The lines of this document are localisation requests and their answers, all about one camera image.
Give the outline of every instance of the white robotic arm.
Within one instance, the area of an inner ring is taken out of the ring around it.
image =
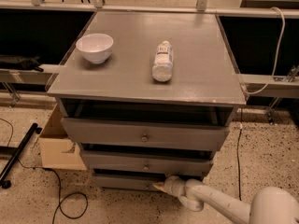
[[[169,176],[165,182],[154,184],[156,189],[178,197],[192,211],[202,211],[209,204],[234,224],[298,224],[299,203],[283,189],[268,187],[254,196],[252,204],[243,203],[202,182],[183,181]]]

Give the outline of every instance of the speckled floor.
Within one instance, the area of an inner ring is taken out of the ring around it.
[[[10,145],[15,147],[33,122],[46,124],[54,102],[49,97],[23,96],[14,108],[10,98],[0,93],[0,118],[14,126]],[[240,110],[231,124],[231,132],[215,156],[215,164],[204,183],[238,198],[236,146],[240,127]],[[267,186],[281,187],[299,200],[299,132],[286,111],[277,111],[275,125],[269,125],[263,110],[243,109],[243,132],[240,138],[241,191],[244,202],[250,203],[254,194]],[[10,137],[10,127],[0,120],[0,145]],[[38,135],[34,134],[20,157],[25,166],[40,166]],[[141,192],[99,189],[91,173],[57,170],[62,180],[62,198],[74,191],[84,192],[89,205],[77,220],[64,217],[58,211],[55,223],[133,223],[133,224],[226,224],[231,223],[208,205],[204,211],[193,213],[176,198],[161,192]],[[8,179],[10,189],[0,189],[1,224],[51,223],[58,203],[58,180],[53,172],[27,169],[18,162]],[[72,216],[85,207],[82,197],[73,196],[63,204]]]

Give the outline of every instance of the white bowl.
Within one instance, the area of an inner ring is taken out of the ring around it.
[[[85,35],[76,42],[81,55],[91,63],[103,63],[112,53],[113,39],[106,34]]]

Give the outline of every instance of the power cord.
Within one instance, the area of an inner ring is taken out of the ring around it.
[[[240,139],[243,131],[243,109],[241,108],[241,123],[240,123],[240,133],[237,138],[237,145],[236,145],[236,159],[237,159],[237,171],[238,171],[238,186],[239,186],[239,200],[242,201],[242,192],[241,192],[241,167],[240,167],[240,158],[239,158],[239,146],[240,146]]]
[[[12,126],[12,124],[11,124],[10,122],[8,122],[8,121],[5,120],[5,119],[1,119],[1,118],[0,118],[0,120],[2,120],[3,122],[9,124],[10,127],[11,127],[11,134],[10,134],[10,138],[9,138],[9,140],[8,140],[8,143],[7,143],[7,146],[9,147],[9,144],[10,144],[10,141],[11,141],[11,138],[12,138],[12,135],[13,135],[13,126]]]
[[[278,7],[271,7],[271,9],[275,10],[280,15],[280,17],[282,19],[282,27],[281,27],[281,31],[280,31],[279,40],[278,40],[277,51],[276,51],[275,60],[274,60],[274,66],[273,66],[273,70],[272,70],[272,74],[271,74],[271,78],[274,78],[274,74],[277,70],[277,65],[278,65],[278,54],[279,54],[279,49],[280,49],[280,42],[281,42],[282,36],[284,34],[284,29],[285,29],[285,26],[286,26],[286,22],[285,22],[285,18],[284,18],[284,15],[283,15],[282,11]],[[245,91],[245,89],[243,89],[243,92],[245,94],[248,94],[248,95],[257,94],[259,92],[262,92],[270,84],[270,80],[266,84],[264,84],[264,86],[261,87],[257,91],[248,92],[248,91]]]
[[[34,169],[34,170],[35,170],[35,169],[43,169],[43,170],[45,170],[45,171],[52,171],[52,172],[54,172],[55,175],[57,176],[58,184],[59,184],[59,190],[58,190],[58,205],[57,205],[57,207],[56,207],[56,209],[55,209],[55,212],[54,212],[54,215],[53,215],[52,224],[55,223],[55,218],[56,218],[56,214],[57,214],[58,209],[62,212],[62,214],[63,214],[65,217],[67,217],[67,218],[69,218],[69,219],[79,219],[79,218],[81,218],[81,217],[86,213],[86,210],[87,210],[87,208],[88,208],[88,197],[87,197],[86,194],[84,194],[84,193],[82,193],[82,192],[79,192],[79,191],[76,191],[76,192],[72,192],[72,193],[66,195],[64,198],[61,199],[62,182],[61,182],[61,178],[58,176],[58,174],[57,174],[56,171],[54,171],[53,169],[43,168],[43,167],[38,167],[38,166],[37,166],[37,167],[28,167],[28,166],[23,165],[23,164],[20,162],[20,160],[18,160],[18,162],[19,162],[20,165],[21,165],[23,168],[25,168],[25,169]],[[69,216],[68,214],[65,213],[65,211],[64,211],[63,208],[62,208],[62,204],[63,204],[63,202],[64,202],[67,198],[69,198],[69,197],[71,197],[71,196],[74,196],[74,195],[80,195],[80,196],[83,196],[83,198],[85,199],[85,203],[86,203],[86,205],[85,205],[85,208],[84,208],[84,210],[82,211],[81,214],[79,214],[78,216],[75,216],[75,217],[71,217],[71,216]]]

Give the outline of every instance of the white bottle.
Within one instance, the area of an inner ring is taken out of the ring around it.
[[[168,41],[164,41],[157,47],[152,76],[160,82],[168,81],[172,76],[173,50]]]

